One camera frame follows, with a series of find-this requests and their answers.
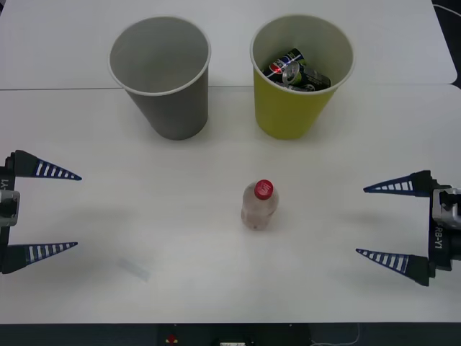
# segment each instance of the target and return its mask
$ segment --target pepsi can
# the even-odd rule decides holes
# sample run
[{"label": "pepsi can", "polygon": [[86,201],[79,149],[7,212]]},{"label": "pepsi can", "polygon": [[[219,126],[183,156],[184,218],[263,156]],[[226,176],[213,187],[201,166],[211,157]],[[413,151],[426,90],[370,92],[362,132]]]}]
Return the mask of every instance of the pepsi can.
[{"label": "pepsi can", "polygon": [[305,63],[303,55],[296,48],[293,48],[284,56],[271,63],[262,73],[271,81],[278,81],[281,83],[284,69],[293,61]]}]

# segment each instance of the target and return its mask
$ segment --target paper cup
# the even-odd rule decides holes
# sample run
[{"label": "paper cup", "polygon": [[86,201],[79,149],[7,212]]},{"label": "paper cup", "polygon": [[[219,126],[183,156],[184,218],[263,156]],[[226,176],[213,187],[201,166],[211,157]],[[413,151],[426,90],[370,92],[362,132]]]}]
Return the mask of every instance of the paper cup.
[{"label": "paper cup", "polygon": [[206,34],[178,17],[141,20],[115,40],[109,71],[161,136],[180,140],[208,119]]},{"label": "paper cup", "polygon": [[[297,48],[308,65],[331,80],[317,92],[296,92],[270,81],[261,70]],[[299,138],[312,126],[354,69],[354,49],[336,25],[310,15],[287,15],[263,25],[250,46],[256,121],[278,139]]]}]

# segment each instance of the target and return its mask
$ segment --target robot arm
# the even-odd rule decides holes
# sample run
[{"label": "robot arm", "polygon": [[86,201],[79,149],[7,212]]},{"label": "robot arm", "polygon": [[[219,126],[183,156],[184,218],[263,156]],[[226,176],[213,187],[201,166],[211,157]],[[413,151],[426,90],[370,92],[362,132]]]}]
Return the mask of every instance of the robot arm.
[{"label": "robot arm", "polygon": [[421,171],[364,191],[430,199],[429,258],[356,249],[359,254],[424,286],[429,286],[429,278],[435,278],[436,269],[450,271],[452,260],[461,260],[461,190],[440,185],[430,171]]},{"label": "robot arm", "polygon": [[76,242],[8,245],[10,227],[16,225],[20,194],[14,191],[16,177],[81,180],[67,169],[16,150],[0,167],[0,272],[9,274],[54,254],[70,249]]}]

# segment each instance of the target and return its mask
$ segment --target yellow paper cup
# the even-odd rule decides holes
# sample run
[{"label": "yellow paper cup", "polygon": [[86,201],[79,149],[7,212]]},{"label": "yellow paper cup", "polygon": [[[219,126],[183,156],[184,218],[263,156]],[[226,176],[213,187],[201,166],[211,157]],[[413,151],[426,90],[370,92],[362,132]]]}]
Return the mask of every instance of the yellow paper cup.
[{"label": "yellow paper cup", "polygon": [[[270,81],[261,70],[297,48],[308,65],[331,80],[318,92],[296,92]],[[273,19],[256,31],[250,46],[254,107],[258,125],[278,139],[299,138],[312,126],[334,92],[351,75],[351,41],[336,25],[310,15]]]}]

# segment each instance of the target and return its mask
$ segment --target crushed can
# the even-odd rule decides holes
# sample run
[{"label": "crushed can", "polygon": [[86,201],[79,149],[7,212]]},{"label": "crushed can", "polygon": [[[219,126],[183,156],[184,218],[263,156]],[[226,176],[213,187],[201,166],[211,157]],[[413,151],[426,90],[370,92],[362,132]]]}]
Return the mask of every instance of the crushed can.
[{"label": "crushed can", "polygon": [[313,68],[304,66],[298,61],[292,61],[284,68],[282,83],[304,88],[310,92],[317,92],[331,86],[331,81],[327,76],[318,73]]}]

